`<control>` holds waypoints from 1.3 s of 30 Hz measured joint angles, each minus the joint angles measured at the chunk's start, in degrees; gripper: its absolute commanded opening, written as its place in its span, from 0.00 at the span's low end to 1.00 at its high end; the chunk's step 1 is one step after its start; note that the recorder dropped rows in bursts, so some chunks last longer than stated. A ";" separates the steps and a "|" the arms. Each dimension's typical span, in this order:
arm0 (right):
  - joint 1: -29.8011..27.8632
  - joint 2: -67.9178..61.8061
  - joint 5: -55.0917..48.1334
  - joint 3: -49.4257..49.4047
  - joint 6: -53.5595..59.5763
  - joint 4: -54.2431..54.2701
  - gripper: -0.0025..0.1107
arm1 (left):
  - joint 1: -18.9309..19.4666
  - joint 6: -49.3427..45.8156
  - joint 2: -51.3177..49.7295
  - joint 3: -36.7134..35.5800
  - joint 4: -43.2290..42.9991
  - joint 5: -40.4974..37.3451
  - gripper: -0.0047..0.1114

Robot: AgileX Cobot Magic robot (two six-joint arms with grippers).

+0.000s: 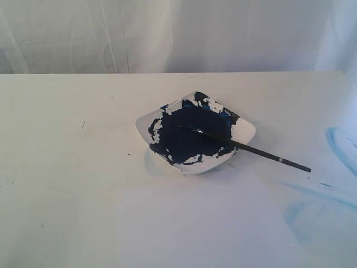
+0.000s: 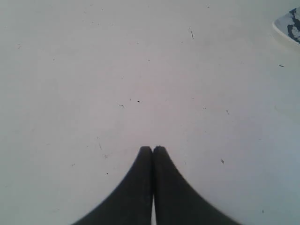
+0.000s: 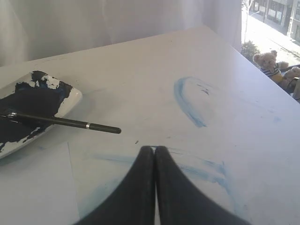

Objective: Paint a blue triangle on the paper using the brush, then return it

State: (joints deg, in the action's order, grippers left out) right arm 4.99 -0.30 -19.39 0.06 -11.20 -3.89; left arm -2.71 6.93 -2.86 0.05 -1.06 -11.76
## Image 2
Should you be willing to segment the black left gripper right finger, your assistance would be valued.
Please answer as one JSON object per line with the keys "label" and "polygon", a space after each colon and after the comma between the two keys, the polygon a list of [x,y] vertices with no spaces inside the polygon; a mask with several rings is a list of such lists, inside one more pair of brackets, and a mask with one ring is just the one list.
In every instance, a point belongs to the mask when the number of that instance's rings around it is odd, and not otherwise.
{"label": "black left gripper right finger", "polygon": [[158,225],[237,225],[203,199],[180,174],[165,147],[153,150],[154,203]]}

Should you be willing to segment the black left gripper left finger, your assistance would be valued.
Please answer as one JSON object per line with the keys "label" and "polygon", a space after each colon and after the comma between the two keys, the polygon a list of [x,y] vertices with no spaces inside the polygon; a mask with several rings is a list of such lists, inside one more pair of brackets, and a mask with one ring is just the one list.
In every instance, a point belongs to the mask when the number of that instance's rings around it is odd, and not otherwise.
{"label": "black left gripper left finger", "polygon": [[152,216],[152,150],[140,148],[121,183],[76,225],[150,225]]}

